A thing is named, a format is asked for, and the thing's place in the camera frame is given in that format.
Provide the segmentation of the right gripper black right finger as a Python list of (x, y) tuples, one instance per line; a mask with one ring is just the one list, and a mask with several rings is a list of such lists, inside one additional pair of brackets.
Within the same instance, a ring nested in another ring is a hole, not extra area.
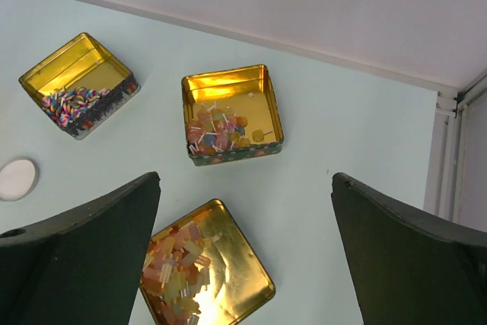
[(486, 234), (344, 173), (331, 194), (365, 324), (484, 324)]

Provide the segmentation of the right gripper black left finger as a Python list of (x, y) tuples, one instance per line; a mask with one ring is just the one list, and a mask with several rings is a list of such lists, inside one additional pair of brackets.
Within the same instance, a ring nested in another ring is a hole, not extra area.
[(1, 235), (3, 324), (127, 324), (161, 188), (155, 172)]

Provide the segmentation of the tin with swirl lollipops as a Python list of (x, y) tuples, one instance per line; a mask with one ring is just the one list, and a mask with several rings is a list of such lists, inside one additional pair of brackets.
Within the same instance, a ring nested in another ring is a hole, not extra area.
[(141, 89), (134, 73), (89, 33), (19, 78), (21, 87), (63, 132), (82, 140)]

